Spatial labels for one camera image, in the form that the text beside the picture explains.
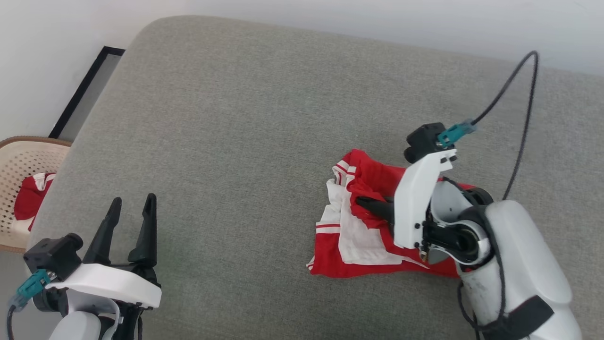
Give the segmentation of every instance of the black floor trim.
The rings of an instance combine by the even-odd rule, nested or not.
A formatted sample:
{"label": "black floor trim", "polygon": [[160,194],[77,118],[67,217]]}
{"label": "black floor trim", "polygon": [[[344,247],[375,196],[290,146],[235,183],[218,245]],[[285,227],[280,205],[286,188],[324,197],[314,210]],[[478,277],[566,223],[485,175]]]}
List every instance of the black floor trim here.
{"label": "black floor trim", "polygon": [[67,104],[65,110],[63,110],[63,113],[59,117],[57,123],[54,125],[53,130],[50,132],[50,135],[48,135],[49,138],[59,138],[61,132],[65,128],[65,125],[67,125],[67,122],[69,122],[69,118],[76,110],[77,105],[80,103],[80,100],[86,93],[88,86],[90,86],[90,83],[94,79],[94,76],[97,74],[98,69],[101,68],[101,65],[103,64],[107,56],[110,54],[113,54],[114,56],[122,56],[125,51],[126,50],[123,50],[121,48],[107,46],[103,47],[101,53],[98,54],[97,59],[92,63],[90,70],[88,70],[88,73],[86,73],[86,75],[84,76],[84,79],[80,83],[80,86],[75,91],[74,96]]}

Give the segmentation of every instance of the red and white clothing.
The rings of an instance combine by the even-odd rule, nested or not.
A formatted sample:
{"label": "red and white clothing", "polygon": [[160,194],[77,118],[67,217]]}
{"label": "red and white clothing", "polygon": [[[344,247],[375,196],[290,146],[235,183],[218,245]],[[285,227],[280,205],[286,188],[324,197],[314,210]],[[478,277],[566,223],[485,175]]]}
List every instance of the red and white clothing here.
{"label": "red and white clothing", "polygon": [[31,226],[36,219],[36,214],[42,200],[50,185],[52,184],[55,173],[41,173],[29,176],[21,183],[21,188],[14,201],[14,219],[13,228],[25,229],[31,231]]}
{"label": "red and white clothing", "polygon": [[395,246],[388,223],[356,204],[357,197],[385,201],[384,197],[394,196],[404,172],[357,149],[333,167],[335,179],[327,181],[330,204],[316,223],[315,256],[307,264],[311,274],[345,278],[414,270],[458,276],[450,258],[429,265],[421,261],[417,249]]}

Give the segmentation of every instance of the cable connector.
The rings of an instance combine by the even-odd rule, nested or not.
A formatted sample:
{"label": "cable connector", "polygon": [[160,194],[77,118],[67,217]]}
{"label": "cable connector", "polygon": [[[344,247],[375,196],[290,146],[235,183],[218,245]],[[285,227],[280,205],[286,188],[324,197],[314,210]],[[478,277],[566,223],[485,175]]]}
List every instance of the cable connector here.
{"label": "cable connector", "polygon": [[439,134],[438,140],[443,148],[448,148],[453,143],[460,140],[466,134],[476,131],[476,126],[472,125],[472,119],[466,119],[459,124],[455,124]]}
{"label": "cable connector", "polygon": [[17,294],[10,298],[8,305],[15,306],[15,312],[20,312],[31,298],[42,292],[44,287],[56,277],[53,272],[38,269],[17,289]]}

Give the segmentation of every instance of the beige plastic basket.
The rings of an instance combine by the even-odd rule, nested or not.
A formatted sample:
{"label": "beige plastic basket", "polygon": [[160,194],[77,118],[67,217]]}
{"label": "beige plastic basket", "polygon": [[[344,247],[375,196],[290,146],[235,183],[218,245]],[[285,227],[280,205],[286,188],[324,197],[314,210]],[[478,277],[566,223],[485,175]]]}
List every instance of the beige plastic basket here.
{"label": "beige plastic basket", "polygon": [[43,137],[13,137],[0,142],[0,251],[24,253],[30,232],[13,228],[14,201],[26,177],[57,172],[71,143]]}

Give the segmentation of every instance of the gray fabric surface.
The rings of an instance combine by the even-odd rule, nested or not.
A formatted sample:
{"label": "gray fabric surface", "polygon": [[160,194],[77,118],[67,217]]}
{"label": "gray fabric surface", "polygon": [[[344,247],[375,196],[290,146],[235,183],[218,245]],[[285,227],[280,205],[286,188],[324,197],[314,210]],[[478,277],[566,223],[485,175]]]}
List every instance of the gray fabric surface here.
{"label": "gray fabric surface", "polygon": [[[146,340],[469,339],[456,280],[335,280],[304,265],[340,157],[359,148],[405,166],[412,130],[475,117],[513,66],[220,18],[156,21],[76,138],[32,242],[68,232],[90,242],[121,196],[112,258],[125,260],[154,192],[163,298],[144,314]],[[604,79],[550,69],[539,77],[510,198],[532,214],[567,275],[584,338],[602,339]],[[457,144],[450,177],[503,194],[529,83],[527,68]]]}

